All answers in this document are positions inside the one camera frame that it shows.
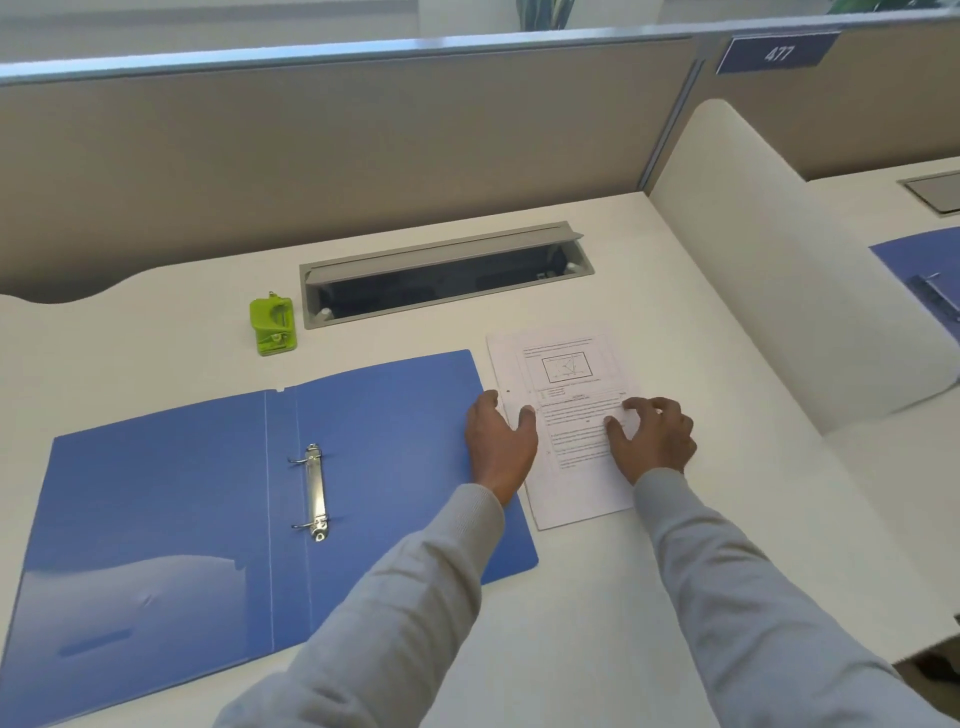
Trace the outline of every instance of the left hand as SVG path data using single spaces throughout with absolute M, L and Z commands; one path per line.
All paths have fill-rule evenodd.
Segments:
M 537 415 L 529 404 L 520 410 L 516 430 L 496 411 L 497 392 L 484 392 L 467 412 L 467 449 L 473 482 L 506 505 L 523 485 L 537 455 Z

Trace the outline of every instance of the white desk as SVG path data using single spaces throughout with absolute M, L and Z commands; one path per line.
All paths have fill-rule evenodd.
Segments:
M 248 303 L 269 290 L 299 300 L 300 263 L 557 220 L 584 234 L 596 275 L 300 328 L 295 352 L 256 354 Z M 0 297 L 0 613 L 12 610 L 55 435 L 463 348 L 494 386 L 488 331 L 568 320 L 605 321 L 644 392 L 684 403 L 700 443 L 689 470 L 695 490 L 855 637 L 897 660 L 956 631 L 641 194 L 161 268 L 76 303 Z M 534 539 L 540 565 L 485 589 L 480 620 L 425 725 L 715 725 L 636 516 Z M 206 726 L 290 653 L 74 725 Z
M 864 245 L 960 227 L 897 184 L 960 169 L 960 157 L 810 182 Z M 960 389 L 828 437 L 903 549 L 960 613 Z

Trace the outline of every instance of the white desk panel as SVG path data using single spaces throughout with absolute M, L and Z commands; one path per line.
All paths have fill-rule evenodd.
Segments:
M 311 331 L 298 312 L 300 347 L 256 354 L 248 304 L 274 290 L 299 307 L 300 263 L 557 220 L 584 234 L 596 275 Z M 695 418 L 694 489 L 855 637 L 897 660 L 955 631 L 947 606 L 641 194 L 160 268 L 75 303 L 0 297 L 0 338 L 22 342 L 0 350 L 0 614 L 12 610 L 55 435 L 463 348 L 494 386 L 489 331 L 590 320 L 618 335 L 644 394 L 675 397 Z M 534 539 L 540 565 L 485 588 L 481 617 L 425 725 L 715 725 L 636 516 Z M 291 653 L 73 725 L 206 726 Z
M 960 227 L 960 215 L 941 217 L 898 184 L 954 170 L 960 170 L 960 157 L 808 185 L 864 245 L 871 246 L 918 232 Z M 918 570 L 955 613 L 960 613 L 958 428 L 960 389 L 953 389 L 828 437 Z

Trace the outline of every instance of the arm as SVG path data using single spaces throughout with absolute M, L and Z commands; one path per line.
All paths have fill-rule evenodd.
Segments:
M 291 666 L 220 713 L 217 728 L 420 725 L 480 611 L 503 533 L 487 488 L 458 488 L 350 591 Z
M 957 728 L 783 576 L 683 476 L 693 421 L 672 400 L 624 402 L 607 422 L 636 510 L 713 711 L 725 728 Z

